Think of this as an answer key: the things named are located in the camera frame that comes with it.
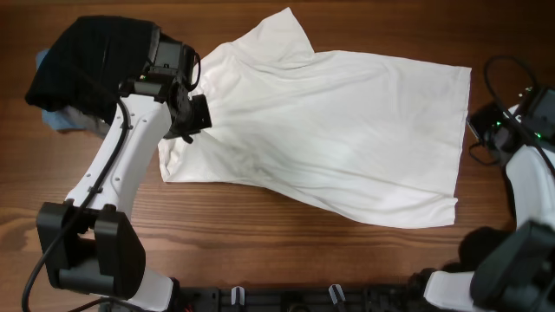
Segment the white t-shirt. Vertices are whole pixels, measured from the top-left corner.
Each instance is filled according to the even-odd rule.
[[[159,143],[164,181],[258,185],[367,224],[453,224],[470,68],[315,53],[286,9],[201,74],[213,127]]]

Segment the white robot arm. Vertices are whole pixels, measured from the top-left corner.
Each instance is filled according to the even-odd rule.
[[[195,58],[198,54],[181,42],[160,42],[155,62],[143,75],[122,83],[112,126],[81,181],[63,204],[42,206],[36,226],[53,287],[114,298],[146,311],[184,310],[179,282],[146,267],[130,219],[158,142],[181,137],[191,143],[191,134],[212,126],[204,95],[188,95],[195,87]],[[114,151],[114,162],[108,161]],[[89,229],[94,239],[79,235]],[[24,311],[29,310],[29,292],[26,287]]]
[[[137,189],[158,142],[172,125],[172,118],[168,105],[155,101],[152,96],[131,94],[121,100],[129,114],[127,137],[116,162],[101,185],[102,191],[93,198],[87,208],[101,210],[106,205],[113,205],[130,220]],[[73,199],[75,206],[81,205],[88,196],[88,189],[98,178],[117,144],[122,125],[122,111],[118,108],[110,131],[93,163],[66,197],[66,200]],[[170,278],[145,268],[139,289],[127,301],[147,311],[167,311],[172,289],[173,281]]]

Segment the black cloth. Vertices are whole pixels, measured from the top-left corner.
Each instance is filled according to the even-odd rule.
[[[70,105],[111,124],[114,98],[79,72],[117,96],[120,82],[144,68],[155,28],[154,23],[120,16],[79,17],[42,61],[25,100],[50,112]]]

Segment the cable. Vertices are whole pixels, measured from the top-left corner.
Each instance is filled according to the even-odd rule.
[[[97,81],[92,80],[86,73],[82,72],[79,68],[77,68],[73,65],[65,65],[65,64],[62,64],[62,65],[63,66],[70,66],[72,70],[74,70],[76,73],[78,73],[83,79],[88,81],[94,88],[99,89],[101,92],[103,92],[107,96],[114,98],[114,96],[109,91],[107,91],[102,85],[100,85],[100,83],[98,83]],[[115,145],[115,148],[112,151],[112,154],[110,154],[110,158],[106,162],[106,165],[102,168],[102,171],[101,171],[100,175],[98,176],[98,179],[95,181],[95,183],[93,184],[93,186],[89,190],[89,193],[88,193],[87,197],[83,200],[81,205],[75,210],[74,215],[62,227],[62,229],[60,230],[58,235],[56,235],[56,237],[54,238],[54,240],[52,241],[50,246],[43,252],[42,257],[36,263],[35,268],[31,272],[31,274],[29,276],[29,280],[27,281],[27,284],[25,285],[25,289],[23,290],[23,296],[22,296],[22,300],[21,300],[21,306],[22,306],[23,312],[30,312],[29,296],[30,296],[31,289],[33,288],[33,284],[35,283],[36,277],[38,276],[38,273],[41,271],[41,268],[46,263],[46,261],[48,260],[48,258],[52,254],[53,250],[57,247],[57,245],[65,238],[65,236],[69,232],[69,230],[71,230],[73,228],[73,226],[75,225],[75,223],[79,219],[79,216],[82,214],[82,212],[88,206],[88,204],[90,204],[91,200],[93,200],[96,193],[98,193],[98,190],[99,190],[100,186],[104,182],[104,179],[106,178],[106,175],[108,174],[110,168],[114,164],[115,159],[117,158],[118,154],[120,153],[121,148],[123,147],[123,144],[125,143],[125,138],[127,137],[127,131],[129,129],[129,117],[127,115],[127,109],[126,109],[125,104],[123,103],[123,101],[121,101],[120,98],[117,98],[116,102],[117,102],[118,106],[120,107],[120,110],[123,114],[123,122],[122,122],[122,127],[121,127],[120,138],[118,139],[118,141]]]
[[[520,122],[514,117],[514,115],[511,114],[511,112],[509,112],[509,110],[506,108],[503,101],[497,95],[495,90],[493,90],[492,84],[489,81],[489,68],[493,63],[499,60],[510,60],[517,63],[520,67],[522,67],[528,74],[528,77],[530,77],[530,80],[532,80],[532,90],[534,92],[537,92],[537,90],[539,89],[538,80],[536,79],[536,76],[533,73],[533,71],[524,62],[522,62],[519,58],[512,55],[492,56],[489,60],[487,60],[486,65],[484,65],[484,80],[486,81],[487,90],[492,95],[495,101],[495,104],[497,104],[498,108],[509,118],[513,126],[517,129],[519,134],[524,139],[525,143],[529,146],[533,146],[534,148],[536,148],[539,155],[547,165],[547,168],[551,172],[552,177],[555,179],[555,167],[553,167],[553,164],[551,163],[549,158],[547,158],[547,155],[545,154],[544,150],[541,148],[541,146],[539,146],[538,142],[536,142],[536,140],[528,133],[528,131],[524,128],[524,126],[520,124]]]
[[[482,159],[478,158],[478,156],[474,155],[472,153],[472,150],[478,146],[482,146],[481,142],[476,142],[474,144],[472,144],[469,148],[468,148],[468,155],[470,155],[470,157],[472,157],[472,159],[476,160],[479,164],[483,165],[483,166],[495,166],[498,165],[500,160],[499,159],[495,159],[492,160],[490,162],[485,162]]]

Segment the wood grain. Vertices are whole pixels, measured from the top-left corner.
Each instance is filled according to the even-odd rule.
[[[88,133],[60,134],[23,100],[35,54],[78,16],[123,15],[156,22],[169,35],[208,54],[264,17],[291,6],[316,51],[352,50],[473,68],[469,110],[490,101],[481,66],[490,55],[526,58],[555,84],[551,3],[397,0],[344,3],[125,4],[27,0],[0,6],[0,311],[18,311],[23,285],[40,256],[35,216],[42,202],[60,202],[77,183],[101,141]],[[496,75],[509,101],[524,81],[508,69]],[[473,142],[467,133],[465,146]],[[498,168],[463,152],[454,226],[397,230],[358,224],[257,187],[164,184],[154,156],[134,203],[133,224],[148,264],[186,286],[324,286],[402,282],[425,267],[457,257],[459,241],[484,225],[510,229]],[[63,311],[90,297],[51,289],[44,274],[31,307]]]

